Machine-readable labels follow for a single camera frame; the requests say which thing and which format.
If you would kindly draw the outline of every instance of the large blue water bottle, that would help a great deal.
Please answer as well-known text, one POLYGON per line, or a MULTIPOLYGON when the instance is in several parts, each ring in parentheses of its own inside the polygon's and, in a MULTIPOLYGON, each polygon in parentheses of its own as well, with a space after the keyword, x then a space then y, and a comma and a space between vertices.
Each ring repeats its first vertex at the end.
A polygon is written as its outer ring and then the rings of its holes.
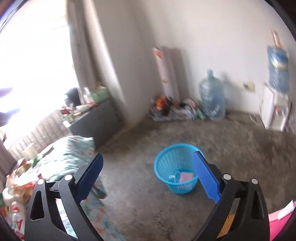
POLYGON ((208 70, 207 74, 208 78, 200 84, 202 107, 210 119, 219 121, 225 117, 226 113, 224 84, 221 80, 214 77, 211 69, 208 70))
POLYGON ((269 60, 269 84, 279 93, 289 92, 289 59, 286 51, 281 48, 271 47, 267 48, 269 60))

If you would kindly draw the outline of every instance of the green basket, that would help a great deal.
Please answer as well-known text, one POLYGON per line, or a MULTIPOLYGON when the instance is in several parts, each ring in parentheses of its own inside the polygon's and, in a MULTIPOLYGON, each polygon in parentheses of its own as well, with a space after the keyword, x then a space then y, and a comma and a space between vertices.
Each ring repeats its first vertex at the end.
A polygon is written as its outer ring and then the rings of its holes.
POLYGON ((96 92, 91 92, 91 97, 96 104, 102 103, 105 100, 109 99, 108 90, 104 87, 101 87, 100 90, 96 92))

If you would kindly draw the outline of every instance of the basket rim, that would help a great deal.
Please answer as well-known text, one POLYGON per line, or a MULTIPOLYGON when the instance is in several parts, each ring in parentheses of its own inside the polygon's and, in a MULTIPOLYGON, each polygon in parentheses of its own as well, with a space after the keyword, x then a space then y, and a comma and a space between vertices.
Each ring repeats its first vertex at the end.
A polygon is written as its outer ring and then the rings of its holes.
POLYGON ((196 146, 190 145, 190 144, 186 144, 186 143, 174 144, 174 145, 171 145, 171 146, 166 147, 165 149, 163 149, 163 150, 162 150, 162 151, 156 156, 156 158, 155 158, 155 160, 154 160, 154 164, 153 164, 154 173, 156 174, 156 176, 157 176, 161 181, 163 181, 163 182, 166 183, 166 184, 173 185, 173 186, 185 185, 185 184, 191 183, 191 182, 193 182, 193 181, 195 181, 195 180, 198 179, 198 176, 196 175, 195 178, 193 178, 193 179, 191 179, 191 180, 189 180, 189 181, 187 181, 187 182, 184 182, 184 183, 174 183, 174 182, 170 182, 170 181, 167 181, 167 180, 163 179, 163 178, 159 175, 159 173, 158 173, 158 171, 157 171, 157 169, 156 169, 156 166, 157 166, 157 163, 159 162, 160 158, 161 158, 165 153, 167 153, 168 151, 170 151, 171 149, 174 149, 174 148, 176 148, 176 147, 189 147, 189 148, 195 149, 196 151, 200 151, 200 153, 205 157, 205 155, 203 154, 203 152, 202 152, 199 148, 197 148, 196 146))

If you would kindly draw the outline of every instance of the floral bedsheet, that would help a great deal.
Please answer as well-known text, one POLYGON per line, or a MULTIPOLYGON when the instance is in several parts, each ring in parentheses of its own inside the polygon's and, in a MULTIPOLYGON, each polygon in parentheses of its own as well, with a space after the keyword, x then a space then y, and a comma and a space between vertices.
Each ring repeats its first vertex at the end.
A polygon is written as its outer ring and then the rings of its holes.
MULTIPOLYGON (((42 176, 47 182, 61 180, 67 174, 74 174, 94 156, 93 138, 81 136, 64 137, 53 143, 53 151, 42 158, 34 168, 23 175, 42 176)), ((108 220, 101 199, 107 196, 100 178, 96 180, 88 198, 81 202, 82 209, 90 222, 105 241, 125 241, 124 237, 108 220)), ((57 207, 67 233, 77 237, 66 215, 62 201, 57 199, 57 207)))

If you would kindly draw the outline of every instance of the blue gripper pad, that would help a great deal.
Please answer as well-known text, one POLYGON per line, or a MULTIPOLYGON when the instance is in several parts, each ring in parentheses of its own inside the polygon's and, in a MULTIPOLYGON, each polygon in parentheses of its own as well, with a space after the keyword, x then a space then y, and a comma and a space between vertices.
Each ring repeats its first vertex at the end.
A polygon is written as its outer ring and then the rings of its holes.
POLYGON ((221 199, 219 182, 198 152, 193 153, 192 165, 208 198, 218 203, 221 199))

